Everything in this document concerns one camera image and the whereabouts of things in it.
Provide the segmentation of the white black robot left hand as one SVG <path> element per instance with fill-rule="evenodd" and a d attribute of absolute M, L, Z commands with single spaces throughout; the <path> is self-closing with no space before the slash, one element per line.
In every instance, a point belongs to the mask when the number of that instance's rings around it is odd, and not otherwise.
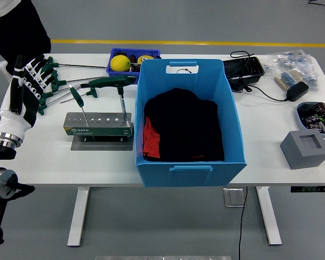
<path fill-rule="evenodd" d="M 19 146 L 35 122 L 44 91 L 54 80 L 52 69 L 43 71 L 47 59 L 43 54 L 25 63 L 17 57 L 11 82 L 0 108 L 0 141 L 7 139 Z"/>

